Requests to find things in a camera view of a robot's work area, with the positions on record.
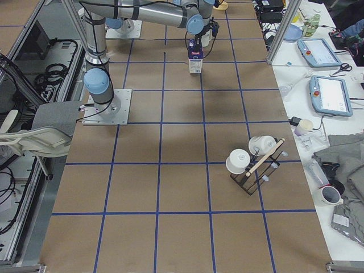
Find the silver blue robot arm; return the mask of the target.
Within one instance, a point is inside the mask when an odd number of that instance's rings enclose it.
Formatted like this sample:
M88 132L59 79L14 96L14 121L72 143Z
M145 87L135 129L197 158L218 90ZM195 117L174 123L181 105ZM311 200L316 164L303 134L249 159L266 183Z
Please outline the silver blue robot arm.
M140 37L143 22L185 29L195 39L195 47L208 44L207 34L216 35L219 25L212 17L219 1L80 1L86 32L84 86L88 103L82 106L87 125L126 124L130 89L115 89L109 74L107 40Z

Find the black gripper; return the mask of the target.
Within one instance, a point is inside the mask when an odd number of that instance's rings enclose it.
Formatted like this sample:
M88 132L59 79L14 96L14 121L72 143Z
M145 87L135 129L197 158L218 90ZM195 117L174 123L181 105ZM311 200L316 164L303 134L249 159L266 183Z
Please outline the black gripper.
M212 37L216 38L217 34L219 32L219 28L220 28L220 25L218 24L218 22L215 21L214 19L211 19L209 21L209 23L206 26L204 26L203 35L205 35L209 31L211 31Z

